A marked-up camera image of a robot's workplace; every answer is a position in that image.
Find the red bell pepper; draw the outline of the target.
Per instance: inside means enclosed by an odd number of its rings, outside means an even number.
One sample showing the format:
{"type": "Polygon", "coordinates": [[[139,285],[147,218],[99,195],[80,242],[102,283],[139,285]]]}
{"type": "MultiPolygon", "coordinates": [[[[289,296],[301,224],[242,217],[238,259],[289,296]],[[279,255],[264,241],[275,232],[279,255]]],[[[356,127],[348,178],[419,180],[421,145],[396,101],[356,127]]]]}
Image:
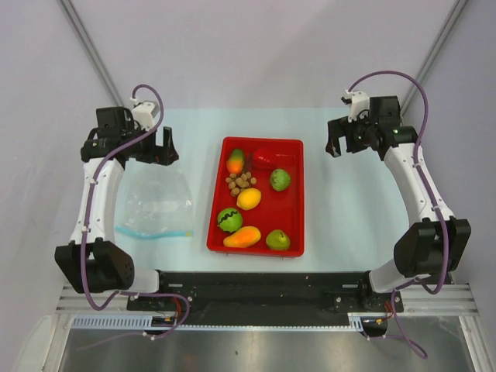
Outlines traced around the red bell pepper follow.
{"type": "Polygon", "coordinates": [[[272,171],[277,168],[277,156],[271,150],[259,148],[252,153],[252,166],[258,170],[272,171]]]}

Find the green guava black stripe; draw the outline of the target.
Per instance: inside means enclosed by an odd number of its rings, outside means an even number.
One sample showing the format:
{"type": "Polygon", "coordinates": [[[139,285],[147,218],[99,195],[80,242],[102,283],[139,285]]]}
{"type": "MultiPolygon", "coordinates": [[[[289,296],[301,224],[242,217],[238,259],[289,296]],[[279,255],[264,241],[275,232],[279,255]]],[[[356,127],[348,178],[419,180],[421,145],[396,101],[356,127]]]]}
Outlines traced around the green guava black stripe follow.
{"type": "Polygon", "coordinates": [[[225,233],[234,233],[243,225],[243,217],[235,208],[225,208],[217,216],[217,226],[225,233]]]}

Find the yellow lemon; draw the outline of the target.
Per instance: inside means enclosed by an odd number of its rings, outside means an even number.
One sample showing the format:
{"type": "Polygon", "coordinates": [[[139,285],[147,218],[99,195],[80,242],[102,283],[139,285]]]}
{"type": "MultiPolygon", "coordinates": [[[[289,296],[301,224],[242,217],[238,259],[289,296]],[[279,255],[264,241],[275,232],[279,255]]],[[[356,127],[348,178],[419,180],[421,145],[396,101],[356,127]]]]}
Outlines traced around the yellow lemon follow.
{"type": "Polygon", "coordinates": [[[236,206],[244,211],[256,208],[261,201],[261,191],[256,188],[248,188],[239,193],[236,206]]]}

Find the orange papaya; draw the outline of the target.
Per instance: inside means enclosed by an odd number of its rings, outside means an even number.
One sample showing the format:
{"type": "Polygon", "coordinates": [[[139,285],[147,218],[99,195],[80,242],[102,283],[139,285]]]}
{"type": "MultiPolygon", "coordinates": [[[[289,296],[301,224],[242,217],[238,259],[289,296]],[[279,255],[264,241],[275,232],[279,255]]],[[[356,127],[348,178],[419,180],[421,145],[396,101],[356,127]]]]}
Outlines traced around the orange papaya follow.
{"type": "Polygon", "coordinates": [[[223,246],[229,248],[247,248],[256,244],[261,238],[257,227],[244,226],[223,240],[223,246]]]}

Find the green pear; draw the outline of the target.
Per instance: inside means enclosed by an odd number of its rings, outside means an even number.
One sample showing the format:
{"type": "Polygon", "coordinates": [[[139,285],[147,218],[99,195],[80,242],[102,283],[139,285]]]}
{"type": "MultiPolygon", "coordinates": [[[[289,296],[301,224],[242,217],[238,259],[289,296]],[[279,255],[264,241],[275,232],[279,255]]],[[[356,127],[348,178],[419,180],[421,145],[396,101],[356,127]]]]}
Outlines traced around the green pear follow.
{"type": "Polygon", "coordinates": [[[291,245],[291,240],[284,231],[275,229],[267,235],[266,244],[270,250],[287,251],[291,245]]]}

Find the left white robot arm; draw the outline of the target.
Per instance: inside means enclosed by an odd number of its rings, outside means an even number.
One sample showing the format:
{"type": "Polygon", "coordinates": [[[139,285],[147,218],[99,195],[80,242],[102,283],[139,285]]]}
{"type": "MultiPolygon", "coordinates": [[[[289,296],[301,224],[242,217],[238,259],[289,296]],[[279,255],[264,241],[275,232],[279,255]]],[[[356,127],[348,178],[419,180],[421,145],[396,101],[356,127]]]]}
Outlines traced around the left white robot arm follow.
{"type": "Polygon", "coordinates": [[[170,304],[171,290],[159,283],[152,269],[135,266],[132,257],[115,244],[114,217],[119,185],[126,161],[168,166],[179,156],[172,130],[163,129],[157,145],[150,130],[160,108],[144,101],[133,109],[100,108],[97,127],[81,148],[84,189],[77,223],[69,243],[55,249],[54,259],[73,289],[81,294],[105,291],[144,293],[145,302],[156,310],[170,304]]]}

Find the orange green mango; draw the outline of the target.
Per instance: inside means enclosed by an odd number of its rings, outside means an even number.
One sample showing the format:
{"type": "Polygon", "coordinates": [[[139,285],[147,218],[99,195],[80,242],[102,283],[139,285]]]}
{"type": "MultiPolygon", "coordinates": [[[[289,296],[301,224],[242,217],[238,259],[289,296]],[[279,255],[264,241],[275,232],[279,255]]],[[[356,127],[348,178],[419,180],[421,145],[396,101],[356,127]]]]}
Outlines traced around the orange green mango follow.
{"type": "Polygon", "coordinates": [[[245,165],[245,153],[239,148],[232,150],[226,161],[226,167],[231,174],[241,174],[245,165]]]}

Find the green sugar apple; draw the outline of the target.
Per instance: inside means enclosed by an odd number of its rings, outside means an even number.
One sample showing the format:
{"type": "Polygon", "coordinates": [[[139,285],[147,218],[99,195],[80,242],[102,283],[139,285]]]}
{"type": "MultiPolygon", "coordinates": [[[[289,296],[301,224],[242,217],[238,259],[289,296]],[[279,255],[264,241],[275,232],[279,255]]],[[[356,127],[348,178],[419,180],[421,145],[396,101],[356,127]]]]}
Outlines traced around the green sugar apple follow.
{"type": "Polygon", "coordinates": [[[290,174],[281,168],[275,169],[270,175],[270,185],[278,192],[286,190],[291,184],[290,174]]]}

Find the clear zip top bag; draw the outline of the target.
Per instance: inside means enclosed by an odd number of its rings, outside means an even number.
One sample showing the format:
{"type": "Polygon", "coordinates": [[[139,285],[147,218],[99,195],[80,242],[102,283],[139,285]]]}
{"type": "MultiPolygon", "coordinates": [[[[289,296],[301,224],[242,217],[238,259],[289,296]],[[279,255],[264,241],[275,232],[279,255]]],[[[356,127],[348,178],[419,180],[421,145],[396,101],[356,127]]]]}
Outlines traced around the clear zip top bag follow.
{"type": "Polygon", "coordinates": [[[130,179],[119,210],[115,230],[132,238],[194,234],[192,194],[186,178],[175,166],[140,166],[130,179]]]}

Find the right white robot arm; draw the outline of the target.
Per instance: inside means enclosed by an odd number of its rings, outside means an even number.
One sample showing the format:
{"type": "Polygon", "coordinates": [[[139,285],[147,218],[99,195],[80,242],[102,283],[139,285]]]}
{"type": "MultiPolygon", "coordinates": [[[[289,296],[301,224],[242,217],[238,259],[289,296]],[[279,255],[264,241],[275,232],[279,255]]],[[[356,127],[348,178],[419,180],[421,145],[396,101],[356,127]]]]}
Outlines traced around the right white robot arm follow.
{"type": "Polygon", "coordinates": [[[375,311],[386,293],[409,282],[424,283],[431,276],[444,281],[459,266],[471,226],[456,218],[437,190],[418,133],[401,123],[397,97],[346,91],[342,100],[350,112],[329,121],[326,152],[340,157],[340,138],[345,138],[348,153],[375,151],[391,172],[408,215],[409,228],[394,245],[392,259],[366,272],[357,292],[359,305],[375,311]]]}

